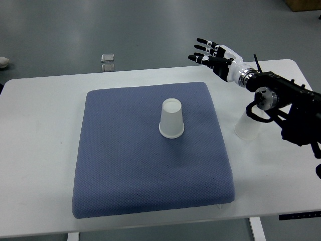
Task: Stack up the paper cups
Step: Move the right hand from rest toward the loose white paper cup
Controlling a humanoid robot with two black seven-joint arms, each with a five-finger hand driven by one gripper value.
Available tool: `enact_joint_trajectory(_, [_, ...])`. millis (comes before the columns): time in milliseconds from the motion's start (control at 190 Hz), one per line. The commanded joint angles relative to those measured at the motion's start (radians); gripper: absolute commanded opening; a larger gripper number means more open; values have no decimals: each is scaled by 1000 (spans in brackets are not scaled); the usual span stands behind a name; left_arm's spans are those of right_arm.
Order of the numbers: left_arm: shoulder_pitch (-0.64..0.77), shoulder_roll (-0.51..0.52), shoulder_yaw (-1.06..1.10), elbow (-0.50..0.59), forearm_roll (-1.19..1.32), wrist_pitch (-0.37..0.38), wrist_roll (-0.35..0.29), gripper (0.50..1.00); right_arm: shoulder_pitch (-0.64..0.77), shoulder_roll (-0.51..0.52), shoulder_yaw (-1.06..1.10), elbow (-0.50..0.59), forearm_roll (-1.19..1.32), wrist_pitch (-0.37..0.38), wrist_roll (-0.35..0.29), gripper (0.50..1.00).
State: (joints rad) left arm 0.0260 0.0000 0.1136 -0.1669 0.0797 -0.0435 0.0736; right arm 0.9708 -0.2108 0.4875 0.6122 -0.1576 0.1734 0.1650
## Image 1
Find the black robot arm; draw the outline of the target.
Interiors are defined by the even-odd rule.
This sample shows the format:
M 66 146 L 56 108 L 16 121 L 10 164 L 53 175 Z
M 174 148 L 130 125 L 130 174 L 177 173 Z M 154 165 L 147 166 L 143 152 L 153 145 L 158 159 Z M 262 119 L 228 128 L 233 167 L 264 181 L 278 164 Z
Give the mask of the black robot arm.
M 246 114 L 262 123 L 275 122 L 283 140 L 298 146 L 310 145 L 320 158 L 320 93 L 298 85 L 273 72 L 263 72 L 258 65 L 246 77 L 246 89 L 254 93 Z

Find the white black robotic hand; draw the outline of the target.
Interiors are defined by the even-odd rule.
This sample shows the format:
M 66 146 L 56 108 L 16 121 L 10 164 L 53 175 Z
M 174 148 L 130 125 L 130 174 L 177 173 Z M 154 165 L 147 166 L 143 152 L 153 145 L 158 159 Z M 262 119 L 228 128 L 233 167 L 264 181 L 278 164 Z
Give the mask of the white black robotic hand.
M 257 74 L 254 68 L 245 64 L 243 58 L 227 46 L 201 38 L 197 42 L 199 44 L 194 47 L 201 52 L 189 55 L 188 59 L 209 67 L 222 80 L 245 87 L 248 79 Z

